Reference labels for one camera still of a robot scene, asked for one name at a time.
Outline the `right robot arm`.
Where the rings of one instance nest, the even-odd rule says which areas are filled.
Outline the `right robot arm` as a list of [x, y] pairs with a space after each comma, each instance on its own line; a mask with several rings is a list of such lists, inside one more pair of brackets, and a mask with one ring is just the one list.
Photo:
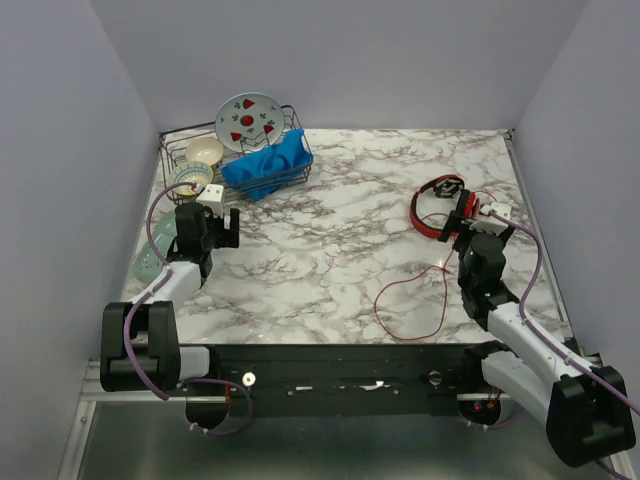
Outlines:
[[570, 467], [633, 448], [638, 408], [621, 374], [558, 341], [527, 315], [525, 298], [503, 282], [503, 250], [518, 227], [490, 206], [475, 220], [453, 211], [442, 228], [440, 241], [455, 239], [467, 315], [504, 345], [464, 362], [462, 384], [474, 392], [492, 385], [513, 398], [544, 426], [553, 451]]

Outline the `red black headphones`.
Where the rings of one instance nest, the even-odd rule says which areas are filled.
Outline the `red black headphones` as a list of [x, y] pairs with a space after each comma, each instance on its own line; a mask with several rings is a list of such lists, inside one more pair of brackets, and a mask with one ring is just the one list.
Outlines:
[[451, 210], [474, 220], [481, 206], [478, 195], [455, 174], [445, 174], [423, 184], [411, 198], [409, 219], [421, 235], [438, 240]]

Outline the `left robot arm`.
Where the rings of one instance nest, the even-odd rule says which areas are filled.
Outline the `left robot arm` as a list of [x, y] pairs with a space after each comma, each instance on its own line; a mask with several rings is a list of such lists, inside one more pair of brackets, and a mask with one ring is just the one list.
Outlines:
[[176, 313], [207, 281], [212, 252], [240, 243], [240, 210], [217, 216], [193, 202], [174, 210], [176, 235], [161, 251], [166, 264], [139, 295], [103, 310], [100, 382], [104, 390], [147, 389], [166, 400], [180, 381]]

